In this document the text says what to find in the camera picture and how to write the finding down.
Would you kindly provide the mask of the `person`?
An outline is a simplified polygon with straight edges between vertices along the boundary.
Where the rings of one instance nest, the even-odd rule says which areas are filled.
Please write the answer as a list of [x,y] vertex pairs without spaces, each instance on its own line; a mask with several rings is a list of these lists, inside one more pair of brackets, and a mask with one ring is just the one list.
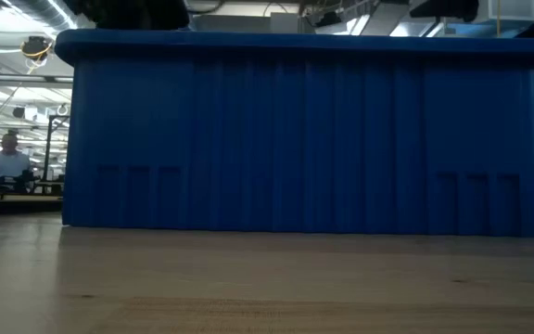
[[15,135],[6,134],[2,137],[0,151],[0,178],[20,177],[31,169],[29,157],[18,151],[18,139]]

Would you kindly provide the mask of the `large blue plastic bin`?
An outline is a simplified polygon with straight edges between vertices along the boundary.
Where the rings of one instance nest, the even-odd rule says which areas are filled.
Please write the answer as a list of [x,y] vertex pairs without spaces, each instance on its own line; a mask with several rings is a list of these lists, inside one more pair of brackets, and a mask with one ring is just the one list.
[[72,226],[534,237],[534,39],[75,30]]

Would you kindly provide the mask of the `grey ceiling box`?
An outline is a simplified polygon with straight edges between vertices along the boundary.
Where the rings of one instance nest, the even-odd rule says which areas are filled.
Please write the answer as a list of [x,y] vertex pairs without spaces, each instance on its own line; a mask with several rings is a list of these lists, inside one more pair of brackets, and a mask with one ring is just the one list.
[[271,33],[301,33],[299,16],[294,13],[272,12],[270,14]]

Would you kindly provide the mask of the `silver ceiling air duct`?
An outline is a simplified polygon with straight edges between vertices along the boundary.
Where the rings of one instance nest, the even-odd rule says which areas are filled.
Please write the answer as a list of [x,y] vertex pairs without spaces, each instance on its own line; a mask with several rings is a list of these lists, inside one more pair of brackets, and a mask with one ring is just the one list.
[[63,0],[1,0],[22,17],[55,31],[77,29],[75,16]]

